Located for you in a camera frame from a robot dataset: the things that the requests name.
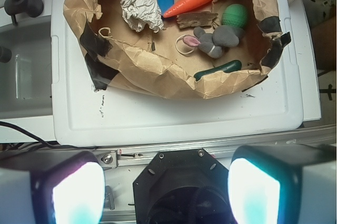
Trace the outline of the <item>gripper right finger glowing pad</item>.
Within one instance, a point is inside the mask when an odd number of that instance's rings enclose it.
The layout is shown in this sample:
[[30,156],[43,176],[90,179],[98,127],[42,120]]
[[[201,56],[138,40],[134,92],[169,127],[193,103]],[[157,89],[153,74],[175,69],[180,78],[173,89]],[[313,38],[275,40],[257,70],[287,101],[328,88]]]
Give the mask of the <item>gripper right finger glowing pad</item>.
[[243,145],[227,185],[238,223],[336,223],[333,145]]

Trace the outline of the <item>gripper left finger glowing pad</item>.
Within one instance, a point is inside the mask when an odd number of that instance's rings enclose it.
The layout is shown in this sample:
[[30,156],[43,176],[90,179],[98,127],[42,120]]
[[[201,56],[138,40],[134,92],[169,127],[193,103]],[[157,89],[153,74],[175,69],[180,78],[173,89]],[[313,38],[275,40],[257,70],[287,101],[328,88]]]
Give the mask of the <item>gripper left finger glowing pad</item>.
[[90,151],[1,152],[1,223],[99,223],[104,201]]

